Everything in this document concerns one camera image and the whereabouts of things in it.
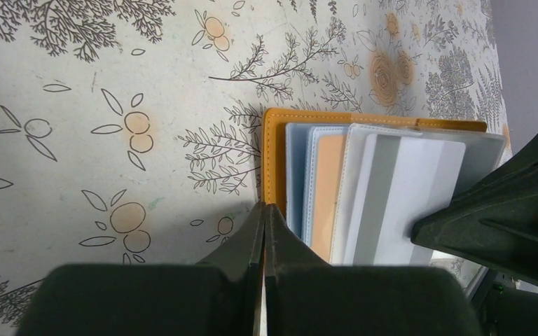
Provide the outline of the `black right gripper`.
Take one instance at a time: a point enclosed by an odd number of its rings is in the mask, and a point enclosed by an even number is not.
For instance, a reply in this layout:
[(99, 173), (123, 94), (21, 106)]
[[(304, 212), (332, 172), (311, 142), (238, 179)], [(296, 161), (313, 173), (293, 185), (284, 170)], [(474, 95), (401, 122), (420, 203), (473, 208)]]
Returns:
[[(417, 220), (411, 241), (538, 286), (538, 133), (450, 205)], [(538, 335), (538, 293), (492, 285), (484, 335)]]

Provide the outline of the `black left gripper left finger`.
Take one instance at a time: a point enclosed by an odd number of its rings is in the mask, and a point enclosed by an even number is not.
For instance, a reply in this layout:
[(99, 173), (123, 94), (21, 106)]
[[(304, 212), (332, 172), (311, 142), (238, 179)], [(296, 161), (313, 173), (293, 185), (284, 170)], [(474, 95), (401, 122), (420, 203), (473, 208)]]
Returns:
[(191, 265), (68, 264), (42, 282), (19, 335), (258, 335), (265, 203)]

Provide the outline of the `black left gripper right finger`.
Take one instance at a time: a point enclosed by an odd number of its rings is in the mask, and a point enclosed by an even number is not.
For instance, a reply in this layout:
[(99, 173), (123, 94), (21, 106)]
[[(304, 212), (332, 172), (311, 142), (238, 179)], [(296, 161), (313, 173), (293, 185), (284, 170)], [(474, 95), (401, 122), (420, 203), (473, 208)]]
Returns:
[(480, 335), (458, 282), (436, 267), (333, 266), (264, 207), (269, 335)]

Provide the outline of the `yellow leather card holder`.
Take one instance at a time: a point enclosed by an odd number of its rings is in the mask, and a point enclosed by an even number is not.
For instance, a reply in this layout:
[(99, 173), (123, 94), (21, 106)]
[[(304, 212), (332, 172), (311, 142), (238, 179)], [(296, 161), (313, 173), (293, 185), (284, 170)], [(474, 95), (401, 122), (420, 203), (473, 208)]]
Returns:
[(263, 117), (262, 198), (276, 204), (288, 228), (311, 248), (318, 141), (346, 136), (338, 203), (328, 263), (344, 265), (366, 138), (372, 134), (462, 142), (466, 146), (453, 196), (496, 168), (507, 140), (490, 134), (484, 122), (270, 108)]

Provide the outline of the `grey card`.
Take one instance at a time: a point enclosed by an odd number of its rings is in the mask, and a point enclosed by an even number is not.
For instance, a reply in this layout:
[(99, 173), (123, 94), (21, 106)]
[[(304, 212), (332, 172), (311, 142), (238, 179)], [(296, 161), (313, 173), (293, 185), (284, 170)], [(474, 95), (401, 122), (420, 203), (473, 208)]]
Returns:
[(411, 242), (411, 228), (449, 205), (465, 150), (456, 141), (368, 136), (343, 264), (427, 266), (433, 252)]

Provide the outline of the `orange card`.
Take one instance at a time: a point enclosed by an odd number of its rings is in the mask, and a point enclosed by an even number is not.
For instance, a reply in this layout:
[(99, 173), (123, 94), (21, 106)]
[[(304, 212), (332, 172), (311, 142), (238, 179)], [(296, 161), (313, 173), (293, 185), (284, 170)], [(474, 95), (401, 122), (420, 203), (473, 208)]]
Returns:
[(329, 261), (346, 136), (320, 137), (317, 149), (311, 249)]

